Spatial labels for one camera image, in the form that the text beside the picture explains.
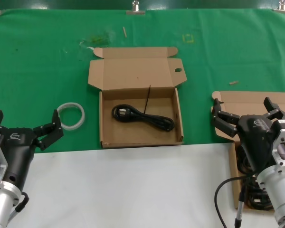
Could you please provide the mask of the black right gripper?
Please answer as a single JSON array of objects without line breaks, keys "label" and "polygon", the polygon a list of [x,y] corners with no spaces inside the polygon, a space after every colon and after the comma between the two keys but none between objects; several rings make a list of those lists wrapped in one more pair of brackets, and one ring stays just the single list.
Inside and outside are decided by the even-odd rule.
[{"label": "black right gripper", "polygon": [[279,105],[266,97],[264,99],[266,114],[250,114],[239,117],[239,115],[222,111],[221,104],[223,103],[217,98],[214,99],[211,123],[230,137],[238,134],[241,147],[251,167],[251,171],[244,174],[258,175],[264,169],[276,165],[272,156],[275,136],[270,128],[273,119],[285,120],[285,112],[280,109]]}]

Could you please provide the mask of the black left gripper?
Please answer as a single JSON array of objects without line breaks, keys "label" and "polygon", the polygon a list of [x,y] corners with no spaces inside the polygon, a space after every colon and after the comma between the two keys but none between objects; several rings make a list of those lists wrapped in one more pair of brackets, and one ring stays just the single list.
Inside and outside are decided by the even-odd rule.
[{"label": "black left gripper", "polygon": [[49,124],[30,128],[5,128],[1,126],[3,112],[0,110],[1,148],[8,163],[3,180],[23,191],[36,147],[44,151],[63,137],[63,129],[57,109]]}]

